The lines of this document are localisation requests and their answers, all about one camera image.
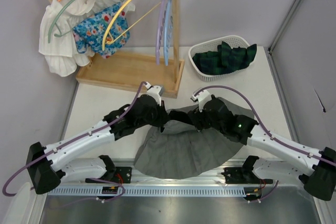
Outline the grey pleated skirt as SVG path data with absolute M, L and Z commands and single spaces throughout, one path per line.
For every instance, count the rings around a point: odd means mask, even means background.
M 168 121 L 164 127 L 151 127 L 134 159 L 141 173 L 160 179 L 185 179 L 217 168 L 234 157 L 242 144 L 230 141 L 215 129 L 198 131 L 186 121 L 196 105 L 178 109 L 185 122 Z

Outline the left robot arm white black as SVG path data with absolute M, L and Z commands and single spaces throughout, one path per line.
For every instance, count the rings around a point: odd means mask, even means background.
M 168 120 L 164 101 L 157 102 L 154 97 L 143 94 L 73 139 L 47 146 L 34 143 L 29 148 L 26 165 L 35 193 L 48 193 L 62 182 L 112 178 L 116 168 L 109 156 L 91 159 L 81 156 L 100 145 L 129 136 L 143 126 L 162 127 Z

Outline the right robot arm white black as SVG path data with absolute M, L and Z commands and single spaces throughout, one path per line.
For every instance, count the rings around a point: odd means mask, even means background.
M 188 113 L 199 130 L 215 129 L 232 142 L 258 148 L 278 158 L 276 165 L 267 165 L 258 157 L 245 163 L 259 178 L 292 178 L 311 196 L 329 201 L 335 190 L 335 150 L 323 150 L 299 144 L 267 130 L 260 120 L 233 114 L 220 98 L 202 91 L 191 97 L 198 107 Z

